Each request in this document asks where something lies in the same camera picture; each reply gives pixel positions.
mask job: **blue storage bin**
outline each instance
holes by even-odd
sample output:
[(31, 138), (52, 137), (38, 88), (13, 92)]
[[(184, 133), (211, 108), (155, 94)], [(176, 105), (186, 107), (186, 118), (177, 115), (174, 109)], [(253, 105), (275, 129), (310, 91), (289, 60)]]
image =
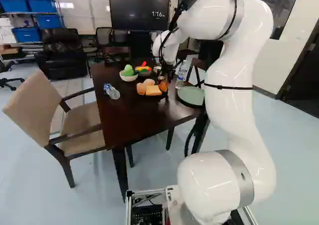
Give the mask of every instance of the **blue storage bin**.
[(55, 0), (28, 0), (32, 12), (57, 12)]
[(0, 0), (5, 12), (29, 12), (26, 0)]
[(40, 29), (62, 27), (58, 15), (54, 15), (54, 14), (36, 15), (35, 18), (38, 21), (38, 25)]
[(41, 41), (39, 29), (36, 27), (13, 28), (12, 32), (18, 42), (39, 42)]

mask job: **television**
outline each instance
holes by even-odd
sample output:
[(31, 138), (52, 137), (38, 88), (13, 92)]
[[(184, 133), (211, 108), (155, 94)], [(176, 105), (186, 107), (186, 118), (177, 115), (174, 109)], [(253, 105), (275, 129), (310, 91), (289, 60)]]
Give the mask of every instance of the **television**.
[(168, 28), (169, 0), (109, 0), (112, 28), (164, 31)]

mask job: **bowl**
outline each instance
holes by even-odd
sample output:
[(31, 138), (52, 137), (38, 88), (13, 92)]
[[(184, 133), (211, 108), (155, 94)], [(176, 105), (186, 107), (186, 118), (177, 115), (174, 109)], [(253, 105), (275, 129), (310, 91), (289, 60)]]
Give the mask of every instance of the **bowl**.
[(145, 72), (139, 72), (139, 76), (140, 77), (148, 77), (151, 74), (151, 70), (150, 71), (145, 71)]
[(148, 76), (150, 76), (152, 69), (150, 69), (149, 71), (141, 71), (141, 72), (136, 71), (136, 72), (139, 74), (140, 77), (148, 77)]
[(120, 72), (120, 78), (123, 81), (126, 81), (126, 82), (131, 82), (131, 81), (136, 80), (138, 75), (139, 75), (139, 74), (136, 74), (136, 75), (133, 75), (133, 76), (124, 76), (124, 75), (122, 75), (122, 72), (123, 72), (123, 70)]

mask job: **black leather armchair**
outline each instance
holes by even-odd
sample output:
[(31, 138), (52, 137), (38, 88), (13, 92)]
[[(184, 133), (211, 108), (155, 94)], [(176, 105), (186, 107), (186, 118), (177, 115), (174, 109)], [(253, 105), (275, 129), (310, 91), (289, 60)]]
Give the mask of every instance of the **black leather armchair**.
[(43, 29), (41, 35), (43, 51), (35, 59), (48, 79), (87, 75), (89, 65), (77, 29)]

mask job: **orange toy food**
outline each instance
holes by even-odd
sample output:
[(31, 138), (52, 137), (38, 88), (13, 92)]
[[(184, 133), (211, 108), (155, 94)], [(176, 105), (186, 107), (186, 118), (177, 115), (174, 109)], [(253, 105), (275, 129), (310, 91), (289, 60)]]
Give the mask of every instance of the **orange toy food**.
[(146, 86), (146, 95), (155, 96), (161, 95), (161, 91), (158, 85)]
[(138, 92), (138, 94), (140, 95), (145, 95), (146, 92), (146, 85), (142, 84), (142, 83), (138, 83), (136, 85), (136, 90)]
[(155, 81), (152, 79), (146, 79), (143, 84), (146, 86), (155, 85)]
[(160, 89), (162, 92), (167, 92), (167, 90), (168, 90), (168, 85), (169, 85), (169, 83), (161, 82), (161, 83), (159, 84), (159, 89)]

